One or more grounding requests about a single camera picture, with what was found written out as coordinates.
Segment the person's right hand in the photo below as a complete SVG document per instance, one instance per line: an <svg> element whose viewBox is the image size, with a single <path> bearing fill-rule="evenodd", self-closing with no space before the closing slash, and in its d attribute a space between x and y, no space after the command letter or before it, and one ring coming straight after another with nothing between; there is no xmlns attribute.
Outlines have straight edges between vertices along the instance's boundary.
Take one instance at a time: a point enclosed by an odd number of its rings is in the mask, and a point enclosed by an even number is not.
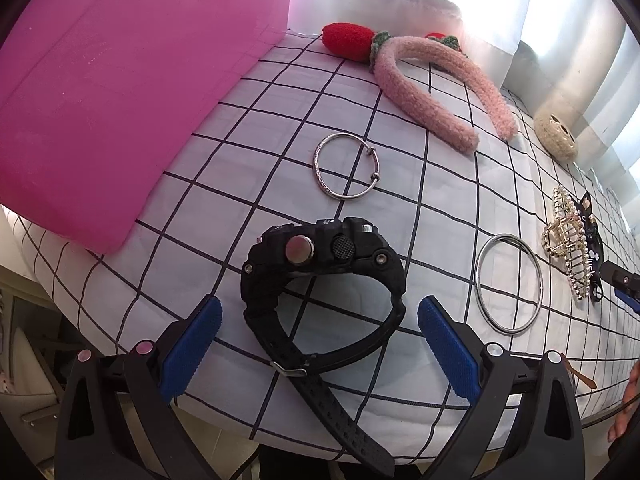
<svg viewBox="0 0 640 480"><path fill-rule="evenodd" d="M624 391L622 402L623 409L614 418L613 425L608 430L608 443L613 443L620 438L628 427L630 413L632 411L631 401L638 394L638 381L640 376L640 361L634 363L629 372L628 382Z"/></svg>

